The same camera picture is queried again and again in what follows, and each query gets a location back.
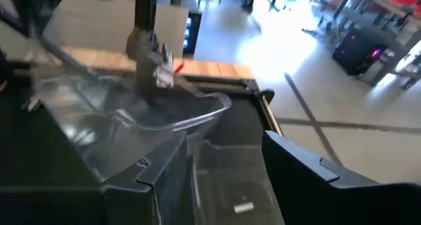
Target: computer tower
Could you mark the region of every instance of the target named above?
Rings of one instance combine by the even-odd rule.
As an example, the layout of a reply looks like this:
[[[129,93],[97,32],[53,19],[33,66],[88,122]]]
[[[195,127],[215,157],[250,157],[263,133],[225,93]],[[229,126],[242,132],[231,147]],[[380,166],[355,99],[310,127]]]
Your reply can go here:
[[[352,29],[335,49],[333,59],[348,75],[358,76],[364,74],[386,49],[386,45],[365,34],[364,30]]]

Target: clear plastic bin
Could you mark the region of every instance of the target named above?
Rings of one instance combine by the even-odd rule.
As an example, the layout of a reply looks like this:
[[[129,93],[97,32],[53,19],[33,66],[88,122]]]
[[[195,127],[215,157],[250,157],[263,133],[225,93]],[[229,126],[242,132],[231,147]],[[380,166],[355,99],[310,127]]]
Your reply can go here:
[[[189,147],[196,224],[283,224],[260,145]]]
[[[76,1],[80,7],[69,5]],[[159,88],[146,98],[132,88],[134,73],[126,78],[103,75],[66,53],[73,47],[124,52],[133,28],[133,4],[130,0],[63,0],[32,51],[37,63],[32,67],[36,95],[100,182],[135,163],[174,132],[205,132],[231,105],[228,96],[203,93],[182,76],[174,77],[174,89]],[[115,62],[102,63],[109,68]]]

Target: metal bracket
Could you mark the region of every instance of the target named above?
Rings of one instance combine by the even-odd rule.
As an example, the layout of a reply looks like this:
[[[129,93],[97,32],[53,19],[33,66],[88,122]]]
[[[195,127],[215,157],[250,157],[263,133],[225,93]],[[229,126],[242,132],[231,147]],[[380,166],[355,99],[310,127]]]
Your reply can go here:
[[[241,84],[243,84],[246,87],[246,89],[249,89],[249,90],[255,91],[255,92],[258,92],[260,90],[259,86],[256,83],[256,80],[241,79],[239,81],[240,81]]]
[[[259,91],[255,93],[259,97],[264,97],[268,103],[272,101],[272,99],[275,97],[275,92],[271,89],[266,89],[263,91]]]

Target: wooden countertop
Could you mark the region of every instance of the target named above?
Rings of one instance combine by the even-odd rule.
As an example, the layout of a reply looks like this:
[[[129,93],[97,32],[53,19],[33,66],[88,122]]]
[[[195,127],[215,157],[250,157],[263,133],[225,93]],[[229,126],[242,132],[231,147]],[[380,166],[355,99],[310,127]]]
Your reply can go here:
[[[397,16],[404,17],[407,15],[405,11],[401,9],[399,4],[394,3],[392,0],[374,0],[376,4],[387,9],[389,12],[396,14]],[[421,28],[421,19],[413,15],[408,17],[409,22],[415,24],[418,28]]]
[[[64,50],[79,62],[88,66],[115,70],[135,70],[136,63],[127,58],[125,53],[96,49],[65,47]],[[182,74],[192,76],[210,76],[215,78],[254,79],[249,67],[210,61],[174,59],[175,68],[184,61]]]

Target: concrete floor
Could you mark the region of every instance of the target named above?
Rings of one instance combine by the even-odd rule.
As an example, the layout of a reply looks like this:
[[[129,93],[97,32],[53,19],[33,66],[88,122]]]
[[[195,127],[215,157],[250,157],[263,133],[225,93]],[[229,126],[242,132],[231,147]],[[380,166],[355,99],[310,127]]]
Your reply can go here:
[[[402,79],[388,78],[371,88],[347,76],[331,59],[331,51],[301,32],[301,27],[314,27],[316,20],[299,2],[289,4],[292,11],[278,13],[268,12],[267,0],[256,0],[252,15],[240,4],[201,3],[204,13],[194,59],[250,66],[259,86],[275,91],[272,111],[285,136],[299,145],[337,158],[378,182],[421,180],[421,84],[403,91]],[[8,40],[1,42],[2,48],[12,56],[27,50],[22,38],[2,24],[0,30],[1,38]],[[124,42],[111,37],[107,45],[121,49]]]

